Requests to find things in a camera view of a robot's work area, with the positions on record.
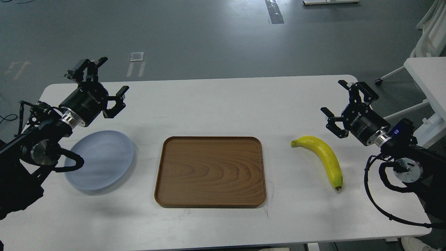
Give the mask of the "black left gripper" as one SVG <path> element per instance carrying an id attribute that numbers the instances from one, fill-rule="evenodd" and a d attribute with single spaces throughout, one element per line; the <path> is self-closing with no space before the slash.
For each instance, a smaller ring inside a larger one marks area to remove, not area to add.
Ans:
<path id="1" fill-rule="evenodd" d="M 121 87 L 114 96 L 108 96 L 108 91 L 103 87 L 84 87 L 100 84 L 98 70 L 107 60 L 108 57 L 101 57 L 93 61 L 89 59 L 80 60 L 72 70 L 68 70 L 64 75 L 74 81 L 79 88 L 75 89 L 62 101 L 59 108 L 70 110 L 78 115 L 82 127 L 88 127 L 102 111 L 105 119 L 113 119 L 126 107 L 124 99 L 129 86 Z M 109 101 L 115 102 L 115 105 L 111 108 L 107 108 Z"/>

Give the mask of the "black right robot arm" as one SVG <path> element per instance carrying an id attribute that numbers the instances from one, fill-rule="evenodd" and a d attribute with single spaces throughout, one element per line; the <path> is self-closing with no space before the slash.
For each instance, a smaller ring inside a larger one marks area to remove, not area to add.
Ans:
<path id="1" fill-rule="evenodd" d="M 417 223 L 394 216 L 383 210 L 371 196 L 368 177 L 373 163 L 379 159 L 378 170 L 381 181 L 388 189 L 399 193 L 415 193 L 425 203 L 425 212 L 445 219 L 445 157 L 418 145 L 414 136 L 414 124 L 403 118 L 394 127 L 372 108 L 371 103 L 379 96 L 365 82 L 349 83 L 339 80 L 348 91 L 349 103 L 340 116 L 335 116 L 327 107 L 321 111 L 327 116 L 326 128 L 338 138 L 352 134 L 364 146 L 376 145 L 380 153 L 369 157 L 365 167 L 364 186 L 366 194 L 375 208 L 389 220 L 402 224 L 445 229 L 442 223 Z"/>

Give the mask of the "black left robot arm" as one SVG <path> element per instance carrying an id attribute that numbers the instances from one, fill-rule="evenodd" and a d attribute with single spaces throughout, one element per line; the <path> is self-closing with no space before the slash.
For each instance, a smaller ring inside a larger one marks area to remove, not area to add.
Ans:
<path id="1" fill-rule="evenodd" d="M 1 219 L 42 198 L 42 184 L 51 172 L 83 167 L 80 155 L 60 146 L 62 138 L 70 137 L 77 126 L 88 127 L 100 113 L 113 119 L 126 107 L 129 86 L 111 96 L 99 81 L 98 70 L 107 59 L 84 59 L 68 70 L 66 77 L 75 81 L 77 88 L 58 107 L 20 101 L 18 133 L 8 143 L 1 141 Z"/>

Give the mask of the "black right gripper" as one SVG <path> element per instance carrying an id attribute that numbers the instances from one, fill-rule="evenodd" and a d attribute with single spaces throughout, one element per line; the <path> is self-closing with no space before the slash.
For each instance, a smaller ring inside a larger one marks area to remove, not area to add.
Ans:
<path id="1" fill-rule="evenodd" d="M 346 138 L 350 132 L 363 145 L 371 145 L 378 131 L 388 132 L 390 129 L 390 124 L 371 108 L 379 95 L 365 82 L 339 80 L 338 84 L 348 91 L 348 104 L 343 117 L 335 116 L 327 107 L 322 107 L 321 112 L 327 117 L 325 127 L 338 138 Z M 343 122 L 344 129 L 336 125 L 337 122 Z"/>

